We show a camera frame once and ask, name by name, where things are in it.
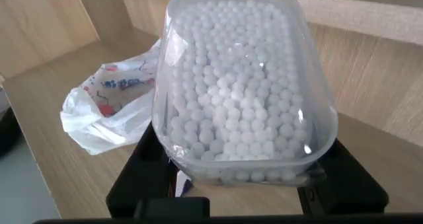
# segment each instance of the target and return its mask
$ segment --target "black metal frame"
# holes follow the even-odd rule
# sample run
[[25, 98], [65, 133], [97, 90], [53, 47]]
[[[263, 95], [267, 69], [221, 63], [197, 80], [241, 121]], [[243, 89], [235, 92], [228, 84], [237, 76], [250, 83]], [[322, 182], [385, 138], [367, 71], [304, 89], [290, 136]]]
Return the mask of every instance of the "black metal frame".
[[297, 188], [304, 215], [210, 217], [207, 198], [174, 198], [178, 169], [150, 124], [106, 197], [112, 219], [44, 223], [423, 223], [420, 214], [383, 214], [388, 195], [336, 140], [317, 162], [325, 178]]

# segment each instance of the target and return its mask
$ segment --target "white bead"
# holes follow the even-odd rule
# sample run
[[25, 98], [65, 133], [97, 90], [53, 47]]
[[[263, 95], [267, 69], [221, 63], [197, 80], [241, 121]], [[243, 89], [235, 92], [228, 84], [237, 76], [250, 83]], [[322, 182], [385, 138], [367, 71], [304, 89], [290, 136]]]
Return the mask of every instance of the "white bead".
[[204, 119], [200, 122], [201, 130], [211, 130], [213, 129], [214, 125], [213, 122], [209, 119]]
[[189, 110], [199, 109], [200, 105], [198, 104], [197, 101], [189, 101], [186, 104], [186, 108], [189, 109]]
[[290, 124], [293, 122], [294, 117], [292, 116], [292, 114], [284, 112], [280, 115], [280, 119], [283, 124]]
[[231, 98], [235, 101], [240, 101], [243, 98], [243, 93], [241, 91], [232, 91]]
[[275, 148], [277, 151], [283, 151], [287, 148], [288, 143], [283, 136], [278, 136], [274, 142]]
[[296, 140], [296, 139], [291, 139], [288, 141], [288, 147], [289, 149], [291, 149], [294, 153], [298, 152], [301, 150], [301, 148], [303, 147], [303, 145], [301, 144], [300, 141]]
[[204, 145], [201, 142], [195, 142], [191, 145], [191, 150], [194, 152], [196, 157], [201, 157], [204, 154]]
[[195, 132], [193, 132], [193, 131], [187, 131], [187, 132], [185, 133], [184, 138], [185, 138], [185, 141], [187, 141], [187, 142], [189, 142], [189, 143], [195, 143], [195, 142], [197, 142], [197, 141], [198, 141], [198, 136], [197, 136], [197, 134], [196, 134]]
[[255, 117], [254, 110], [251, 108], [244, 108], [243, 109], [243, 119], [245, 120], [253, 120]]
[[231, 155], [229, 156], [230, 161], [241, 161], [243, 158], [239, 155]]
[[274, 153], [274, 144], [273, 141], [266, 141], [263, 143], [263, 153], [269, 156], [273, 156]]
[[177, 145], [180, 145], [184, 142], [184, 133], [180, 130], [173, 130], [171, 132], [171, 139]]
[[223, 152], [223, 142], [221, 140], [214, 140], [210, 143], [210, 151], [214, 154], [219, 154]]
[[266, 181], [276, 182], [280, 179], [280, 173], [277, 170], [266, 171]]
[[244, 89], [245, 89], [245, 86], [243, 84], [241, 84], [241, 83], [236, 82], [236, 83], [234, 83], [232, 85], [232, 89], [234, 91], [239, 91], [239, 92], [242, 92], [243, 93], [244, 92]]
[[292, 91], [293, 93], [298, 93], [299, 92], [299, 85], [297, 83], [292, 82], [292, 83], [289, 84], [288, 89], [290, 91]]
[[195, 109], [191, 113], [191, 119], [196, 122], [201, 122], [204, 119], [204, 111], [200, 109]]
[[260, 87], [257, 89], [257, 96], [262, 97], [262, 98], [267, 98], [267, 96], [269, 96], [269, 89], [264, 88], [264, 87]]
[[290, 108], [288, 100], [280, 100], [278, 102], [278, 108], [281, 112], [287, 112]]
[[238, 130], [238, 125], [239, 125], [238, 119], [230, 118], [226, 120], [225, 127], [226, 129], [230, 131], [236, 131]]
[[244, 131], [242, 134], [242, 140], [246, 144], [255, 142], [255, 135], [251, 131]]
[[227, 79], [225, 79], [225, 78], [220, 78], [220, 79], [217, 81], [217, 85], [218, 85], [219, 87], [221, 87], [221, 88], [227, 88], [227, 86], [228, 86]]
[[202, 161], [214, 161], [213, 152], [211, 152], [211, 151], [204, 152], [204, 154], [201, 156], [201, 160]]
[[273, 83], [270, 87], [270, 91], [272, 91], [272, 93], [274, 94], [280, 94], [282, 92], [282, 89], [282, 86], [280, 86], [280, 84], [278, 83]]
[[277, 104], [280, 101], [280, 97], [277, 94], [271, 94], [267, 100], [269, 101], [269, 104]]
[[211, 103], [212, 103], [214, 106], [219, 106], [219, 105], [222, 105], [222, 103], [223, 103], [223, 97], [222, 97], [222, 96], [220, 96], [219, 94], [214, 95], [214, 96], [212, 96], [212, 98], [211, 98]]
[[285, 137], [287, 139], [291, 138], [293, 136], [293, 132], [294, 132], [294, 130], [293, 130], [292, 126], [289, 125], [289, 124], [284, 124], [279, 129], [280, 135], [282, 135], [283, 137]]
[[267, 134], [267, 132], [265, 131], [265, 130], [256, 130], [255, 132], [254, 132], [254, 134], [255, 134], [255, 136], [256, 136], [256, 140], [258, 141], [258, 142], [265, 142], [265, 141], [268, 141], [268, 134]]
[[251, 173], [251, 181], [252, 182], [263, 182], [264, 181], [264, 174], [263, 172], [257, 170]]
[[235, 155], [237, 153], [237, 146], [234, 143], [225, 143], [223, 146], [223, 154], [225, 155]]
[[216, 84], [216, 77], [214, 75], [207, 75], [204, 77], [204, 83], [208, 86]]
[[292, 95], [291, 102], [294, 105], [301, 106], [303, 104], [303, 97], [300, 94]]
[[259, 120], [265, 121], [268, 117], [267, 111], [265, 111], [265, 109], [257, 109], [256, 110], [256, 117]]
[[256, 130], [263, 130], [264, 129], [264, 122], [262, 120], [254, 120], [251, 122], [251, 128], [253, 131]]
[[174, 130], [182, 130], [184, 129], [184, 118], [181, 118], [180, 116], [175, 116], [171, 120], [171, 126]]
[[235, 178], [239, 182], [248, 182], [250, 179], [250, 174], [245, 170], [240, 170], [240, 171], [237, 171]]
[[219, 87], [216, 85], [210, 86], [209, 89], [207, 90], [207, 93], [210, 94], [211, 96], [218, 95]]
[[284, 100], [291, 100], [292, 97], [292, 92], [284, 89], [281, 93], [280, 93], [280, 98], [284, 99]]
[[307, 132], [304, 129], [297, 128], [293, 134], [293, 138], [298, 141], [305, 141], [307, 139]]
[[237, 145], [237, 155], [244, 156], [250, 153], [249, 146], [245, 143], [240, 143]]
[[197, 132], [198, 124], [194, 121], [187, 121], [184, 128], [186, 131]]
[[231, 131], [229, 135], [229, 140], [231, 143], [239, 144], [241, 142], [241, 133], [239, 131]]
[[259, 142], [250, 144], [250, 152], [252, 155], [260, 155], [262, 153], [262, 145]]

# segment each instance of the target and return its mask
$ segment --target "wooden surface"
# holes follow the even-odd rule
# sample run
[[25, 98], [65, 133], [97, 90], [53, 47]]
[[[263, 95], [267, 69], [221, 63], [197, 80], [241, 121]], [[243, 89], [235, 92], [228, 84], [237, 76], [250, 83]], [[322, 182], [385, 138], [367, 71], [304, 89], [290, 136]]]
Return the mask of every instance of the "wooden surface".
[[123, 0], [81, 0], [93, 22], [98, 37], [113, 38], [131, 29], [131, 21]]
[[[168, 1], [124, 0], [132, 24], [158, 36]], [[423, 146], [423, 46], [309, 26], [338, 110]]]
[[6, 79], [96, 39], [80, 0], [0, 0], [0, 74]]
[[423, 45], [422, 0], [298, 1], [309, 22]]
[[62, 217], [105, 217], [106, 194], [132, 152], [131, 146], [92, 157], [61, 126], [68, 92], [102, 63], [149, 49], [157, 37], [134, 32], [94, 42], [4, 82], [11, 106]]

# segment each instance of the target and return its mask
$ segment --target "wooden wall panel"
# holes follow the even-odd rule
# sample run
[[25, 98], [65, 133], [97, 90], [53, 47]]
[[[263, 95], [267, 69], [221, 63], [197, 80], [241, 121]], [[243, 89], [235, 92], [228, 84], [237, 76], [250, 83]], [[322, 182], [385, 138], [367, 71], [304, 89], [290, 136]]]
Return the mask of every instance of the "wooden wall panel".
[[0, 0], [0, 74], [6, 79], [96, 39], [80, 0]]
[[[124, 0], [136, 28], [161, 35], [169, 0]], [[309, 24], [338, 110], [423, 146], [423, 46]]]

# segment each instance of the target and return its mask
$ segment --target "white ball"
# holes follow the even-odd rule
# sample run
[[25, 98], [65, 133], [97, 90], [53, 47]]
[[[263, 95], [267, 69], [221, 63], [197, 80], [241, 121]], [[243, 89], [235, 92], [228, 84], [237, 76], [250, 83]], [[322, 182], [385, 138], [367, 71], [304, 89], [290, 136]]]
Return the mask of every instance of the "white ball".
[[241, 101], [243, 99], [243, 93], [241, 91], [232, 91], [231, 98], [235, 101]]
[[204, 77], [204, 83], [208, 86], [215, 85], [217, 83], [216, 76], [214, 75], [206, 75]]
[[195, 142], [191, 145], [191, 150], [194, 152], [195, 156], [200, 158], [203, 154], [204, 151], [206, 151], [204, 149], [204, 145], [201, 142]]
[[223, 104], [223, 97], [222, 97], [222, 96], [220, 96], [219, 94], [217, 94], [217, 95], [213, 95], [213, 96], [212, 96], [212, 98], [211, 98], [211, 103], [212, 103], [214, 106], [219, 106], [219, 105], [222, 105], [222, 104]]
[[293, 138], [298, 141], [305, 141], [307, 139], [307, 132], [305, 132], [305, 130], [302, 128], [297, 128], [295, 129]]
[[196, 85], [196, 93], [198, 95], [207, 93], [207, 86], [204, 83], [200, 83]]
[[282, 121], [280, 120], [278, 116], [271, 116], [269, 117], [269, 119], [267, 119], [267, 126], [271, 128], [277, 128], [278, 126], [281, 125], [281, 123]]
[[201, 160], [202, 161], [214, 161], [213, 152], [211, 152], [211, 151], [204, 152], [204, 154], [201, 156]]
[[254, 110], [251, 108], [244, 108], [243, 109], [243, 119], [251, 121], [255, 117]]
[[212, 101], [212, 98], [209, 94], [202, 94], [198, 96], [198, 104], [201, 106], [207, 106]]
[[303, 97], [300, 94], [292, 95], [291, 102], [294, 105], [301, 106], [303, 104]]
[[280, 94], [279, 94], [279, 96], [280, 96], [280, 98], [281, 99], [284, 99], [284, 100], [291, 100], [291, 97], [292, 97], [292, 92], [291, 91], [289, 91], [289, 90], [287, 90], [287, 89], [284, 89]]
[[223, 98], [230, 98], [231, 97], [231, 89], [229, 88], [220, 88], [219, 95]]
[[254, 88], [246, 88], [244, 92], [245, 97], [247, 98], [255, 98], [257, 97], [257, 90]]
[[187, 131], [187, 132], [185, 133], [184, 138], [185, 138], [185, 141], [187, 141], [187, 142], [189, 142], [189, 143], [195, 143], [195, 142], [197, 142], [197, 141], [198, 141], [198, 136], [197, 136], [197, 134], [196, 134], [195, 132], [193, 132], [193, 131]]
[[276, 182], [280, 179], [280, 173], [277, 170], [266, 171], [266, 180], [269, 182]]
[[184, 128], [186, 131], [197, 132], [198, 124], [194, 121], [187, 121]]
[[264, 129], [264, 122], [262, 120], [254, 120], [251, 122], [251, 128], [253, 131], [255, 130], [263, 130]]
[[235, 178], [239, 182], [248, 182], [250, 179], [250, 174], [245, 170], [240, 170], [240, 171], [237, 171], [237, 173], [235, 174]]
[[265, 88], [265, 87], [260, 87], [257, 89], [257, 96], [262, 97], [262, 98], [267, 98], [267, 96], [269, 96], [269, 89]]
[[231, 131], [229, 135], [229, 140], [231, 143], [239, 144], [241, 142], [241, 133], [239, 131]]
[[263, 182], [265, 176], [262, 171], [256, 170], [251, 173], [250, 178], [252, 182]]
[[187, 101], [197, 101], [198, 95], [194, 91], [186, 91], [185, 99]]
[[201, 122], [204, 119], [204, 111], [200, 109], [194, 109], [191, 113], [191, 119], [196, 122]]
[[239, 126], [238, 119], [230, 118], [226, 120], [225, 127], [230, 131], [237, 131]]
[[199, 109], [200, 105], [198, 104], [197, 101], [189, 101], [186, 104], [186, 108], [189, 109], [189, 110]]
[[229, 160], [230, 161], [241, 161], [243, 158], [239, 155], [230, 155]]
[[183, 130], [184, 129], [184, 118], [181, 118], [180, 116], [175, 116], [171, 120], [171, 126], [174, 130]]
[[275, 139], [274, 145], [277, 151], [283, 151], [288, 147], [288, 142], [283, 136], [278, 136]]
[[219, 87], [214, 85], [210, 86], [207, 90], [207, 93], [210, 94], [210, 96], [218, 95], [219, 94]]
[[270, 94], [267, 100], [269, 104], [277, 104], [280, 101], [280, 97], [277, 94]]
[[217, 81], [217, 85], [218, 85], [219, 87], [221, 87], [221, 88], [227, 88], [227, 87], [228, 87], [228, 81], [227, 81], [227, 79], [226, 79], [226, 78], [220, 78], [220, 79]]
[[214, 140], [214, 134], [211, 130], [202, 130], [198, 139], [204, 144], [210, 144]]
[[221, 140], [214, 140], [210, 143], [210, 151], [214, 154], [219, 154], [223, 152], [223, 142]]
[[257, 130], [254, 132], [255, 136], [256, 136], [256, 141], [258, 142], [265, 142], [268, 141], [268, 134], [265, 130]]
[[265, 121], [267, 119], [267, 111], [265, 109], [259, 108], [256, 110], [256, 118], [262, 121]]
[[240, 143], [237, 145], [237, 155], [245, 156], [250, 153], [250, 148], [246, 143]]
[[279, 133], [280, 135], [282, 135], [283, 137], [289, 139], [291, 137], [293, 137], [293, 128], [291, 125], [289, 124], [284, 124], [279, 128]]
[[278, 108], [281, 112], [287, 112], [290, 108], [289, 101], [288, 100], [280, 100], [278, 102]]
[[225, 143], [223, 146], [223, 154], [235, 155], [237, 153], [237, 146], [234, 143]]

